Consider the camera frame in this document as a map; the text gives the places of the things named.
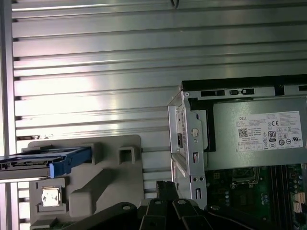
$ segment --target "screw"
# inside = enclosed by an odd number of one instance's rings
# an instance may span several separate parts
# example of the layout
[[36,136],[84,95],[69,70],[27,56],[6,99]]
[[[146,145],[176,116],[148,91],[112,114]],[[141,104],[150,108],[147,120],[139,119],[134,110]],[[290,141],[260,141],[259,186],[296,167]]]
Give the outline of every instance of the screw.
[[185,200],[178,200],[178,204],[180,204],[180,205],[184,205],[185,203],[186,203]]
[[214,211],[217,211],[217,210],[220,209],[220,207],[218,207],[218,206],[216,206],[216,205],[212,205],[212,206],[210,206],[210,208],[211,208],[212,210],[214,210]]

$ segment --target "barcode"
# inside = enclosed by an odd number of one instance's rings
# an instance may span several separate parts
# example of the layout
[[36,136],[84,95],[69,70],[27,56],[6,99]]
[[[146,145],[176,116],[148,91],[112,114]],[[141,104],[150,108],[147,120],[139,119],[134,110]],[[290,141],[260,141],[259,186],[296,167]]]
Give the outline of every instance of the barcode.
[[239,137],[240,138],[247,138],[248,137],[248,129],[247,128],[240,128],[239,129]]

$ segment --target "circuit board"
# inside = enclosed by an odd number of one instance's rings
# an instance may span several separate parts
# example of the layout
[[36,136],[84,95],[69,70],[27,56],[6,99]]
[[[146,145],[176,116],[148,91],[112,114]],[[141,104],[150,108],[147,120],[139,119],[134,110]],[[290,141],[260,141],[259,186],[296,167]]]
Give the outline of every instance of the circuit board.
[[266,167],[208,171],[206,179],[208,203],[227,205],[270,221]]
[[307,205],[304,192],[304,177],[301,164],[287,166],[288,186],[290,192],[290,207],[294,230],[307,230]]

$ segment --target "metal frame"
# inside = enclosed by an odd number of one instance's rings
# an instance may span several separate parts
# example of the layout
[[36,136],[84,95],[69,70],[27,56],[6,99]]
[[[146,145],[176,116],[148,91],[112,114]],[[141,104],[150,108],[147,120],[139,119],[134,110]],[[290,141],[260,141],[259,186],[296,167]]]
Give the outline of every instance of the metal frame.
[[[0,1],[0,33],[1,33],[1,114],[0,154],[16,153],[15,102],[12,53],[12,2]],[[19,229],[19,210],[17,183],[0,184],[0,228]]]

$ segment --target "drive bay cage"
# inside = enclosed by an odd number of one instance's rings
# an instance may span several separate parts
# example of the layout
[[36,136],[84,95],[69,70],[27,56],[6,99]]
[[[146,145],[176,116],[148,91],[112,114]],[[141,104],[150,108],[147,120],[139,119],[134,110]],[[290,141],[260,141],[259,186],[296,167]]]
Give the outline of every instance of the drive bay cage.
[[307,228],[306,96],[298,75],[183,81],[168,107],[180,196]]

